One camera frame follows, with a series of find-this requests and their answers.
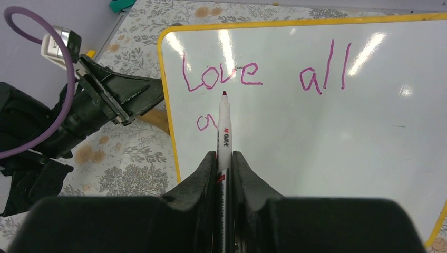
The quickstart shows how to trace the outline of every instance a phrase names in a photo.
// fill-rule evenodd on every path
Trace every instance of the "marker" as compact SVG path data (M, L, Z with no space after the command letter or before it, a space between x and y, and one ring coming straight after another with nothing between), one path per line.
M230 187L233 152L231 134L230 103L227 92L224 91L219 105L217 123L217 185L213 253L233 253L235 249Z

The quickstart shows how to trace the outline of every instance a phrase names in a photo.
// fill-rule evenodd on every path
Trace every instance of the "yellow border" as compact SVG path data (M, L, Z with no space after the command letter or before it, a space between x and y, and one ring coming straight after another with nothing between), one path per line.
M198 30L215 30L215 29L236 29L236 28L259 28L259 27L281 27L281 26L305 26L305 25L343 25L343 24L368 24L368 23L393 23L393 22L411 22L411 21L428 21L428 20L447 20L447 13L427 13L412 15L396 15L396 16L377 16L377 17L347 17L347 18L326 18L319 20L290 20L290 21L267 21L253 23L232 23L232 24L209 24L209 25L187 25L172 26L163 30L158 38L158 57L160 60L161 79L163 81L164 99L166 101L166 109L168 112L169 129L171 132L172 149L176 162L177 182L181 182L179 161L177 157L176 139L174 128L172 126L171 106L169 103L168 88L166 87L166 76L164 74L163 52L161 43L164 37L170 32L177 31L198 31ZM441 229L442 223L447 216L447 201L436 221L429 239L425 242L425 246L430 246L436 239Z

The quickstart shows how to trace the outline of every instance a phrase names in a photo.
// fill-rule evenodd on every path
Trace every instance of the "floral pattern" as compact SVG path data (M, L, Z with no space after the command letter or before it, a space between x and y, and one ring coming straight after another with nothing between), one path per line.
M392 15L253 4L138 0L99 63L114 71L160 78L157 40L171 25L195 25L353 16ZM164 102L157 105L166 110ZM74 167L60 196L160 195L177 185L170 137L136 120L128 126L108 123L72 150ZM0 249L6 249L26 213L0 218ZM430 252L447 252L447 229L441 229Z

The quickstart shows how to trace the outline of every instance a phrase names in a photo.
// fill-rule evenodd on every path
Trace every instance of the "whiteboard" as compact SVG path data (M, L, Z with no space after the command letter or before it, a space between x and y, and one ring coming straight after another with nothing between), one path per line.
M277 191L392 199L434 240L447 197L447 21L409 21L446 17L169 28L159 56L179 177L216 149L227 91L233 148Z

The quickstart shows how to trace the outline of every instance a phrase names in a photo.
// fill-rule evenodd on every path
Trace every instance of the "teal object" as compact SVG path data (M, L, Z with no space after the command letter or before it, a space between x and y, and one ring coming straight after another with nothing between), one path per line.
M111 1L109 6L113 12L120 12L123 9L132 6L136 0L115 0Z

